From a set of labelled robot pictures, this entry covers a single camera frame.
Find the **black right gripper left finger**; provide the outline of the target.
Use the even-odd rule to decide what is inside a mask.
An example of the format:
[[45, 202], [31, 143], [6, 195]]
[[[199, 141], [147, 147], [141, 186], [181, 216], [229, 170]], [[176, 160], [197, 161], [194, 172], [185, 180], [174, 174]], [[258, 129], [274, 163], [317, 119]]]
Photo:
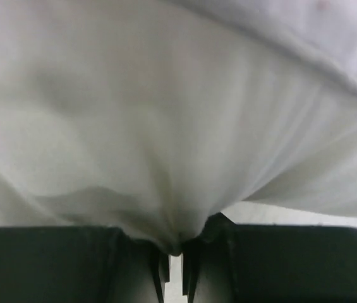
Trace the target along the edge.
[[169, 259], [117, 228], [0, 227], [0, 302], [163, 302]]

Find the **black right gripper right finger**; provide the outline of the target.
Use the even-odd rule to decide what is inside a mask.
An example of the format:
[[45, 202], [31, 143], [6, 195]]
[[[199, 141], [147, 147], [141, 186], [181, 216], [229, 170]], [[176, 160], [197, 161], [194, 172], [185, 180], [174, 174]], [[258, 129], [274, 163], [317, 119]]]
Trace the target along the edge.
[[183, 248], [189, 302], [357, 302], [357, 228], [245, 225], [218, 213]]

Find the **white pillow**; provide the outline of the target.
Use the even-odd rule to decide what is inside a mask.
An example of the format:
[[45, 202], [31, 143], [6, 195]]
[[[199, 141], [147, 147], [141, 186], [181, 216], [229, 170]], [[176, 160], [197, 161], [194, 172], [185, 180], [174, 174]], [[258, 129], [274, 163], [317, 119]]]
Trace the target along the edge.
[[0, 1], [0, 226], [239, 201], [357, 217], [357, 1]]

